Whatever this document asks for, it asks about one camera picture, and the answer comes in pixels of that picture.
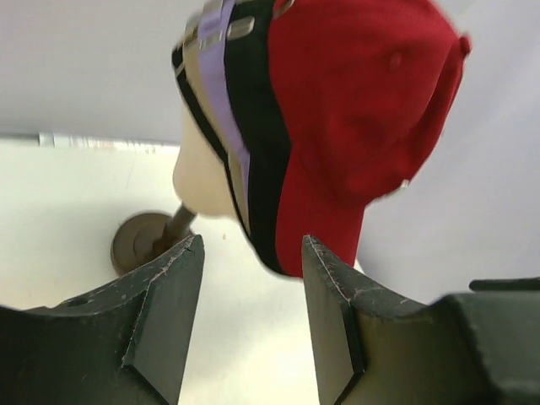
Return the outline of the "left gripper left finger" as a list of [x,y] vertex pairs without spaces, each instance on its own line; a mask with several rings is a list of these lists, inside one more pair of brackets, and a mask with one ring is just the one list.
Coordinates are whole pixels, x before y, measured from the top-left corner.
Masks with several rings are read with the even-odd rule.
[[56,307],[3,307],[2,403],[177,403],[204,257],[191,236]]

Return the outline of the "purple baseball cap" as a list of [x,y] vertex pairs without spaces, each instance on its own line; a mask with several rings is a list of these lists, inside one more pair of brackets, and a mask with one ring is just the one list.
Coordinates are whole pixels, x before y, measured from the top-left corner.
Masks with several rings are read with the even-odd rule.
[[226,35],[234,5],[234,1],[205,2],[197,32],[199,68],[224,145],[240,165],[240,183],[247,187],[250,155],[231,110],[224,69]]

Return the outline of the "dark red baseball cap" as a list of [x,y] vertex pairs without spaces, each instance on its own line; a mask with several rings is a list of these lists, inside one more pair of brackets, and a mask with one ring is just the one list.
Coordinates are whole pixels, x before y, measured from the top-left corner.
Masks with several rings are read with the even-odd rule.
[[431,1],[275,5],[269,72],[292,144],[275,246],[299,277],[313,235],[354,263],[365,208],[437,144],[471,50]]

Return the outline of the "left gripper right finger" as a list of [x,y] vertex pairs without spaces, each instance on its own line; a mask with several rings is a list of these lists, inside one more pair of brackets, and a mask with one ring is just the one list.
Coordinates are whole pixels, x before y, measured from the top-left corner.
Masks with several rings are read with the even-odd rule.
[[424,305],[302,246],[322,404],[536,404],[539,281],[485,279]]

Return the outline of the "beige baseball cap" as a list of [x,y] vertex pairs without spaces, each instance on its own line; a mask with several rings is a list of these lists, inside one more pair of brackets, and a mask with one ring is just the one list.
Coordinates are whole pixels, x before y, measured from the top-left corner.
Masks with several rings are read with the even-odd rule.
[[190,25],[186,28],[182,55],[187,81],[225,151],[224,164],[239,220],[250,231],[247,199],[250,157],[231,111],[224,75],[224,38],[221,26],[205,30],[201,22]]

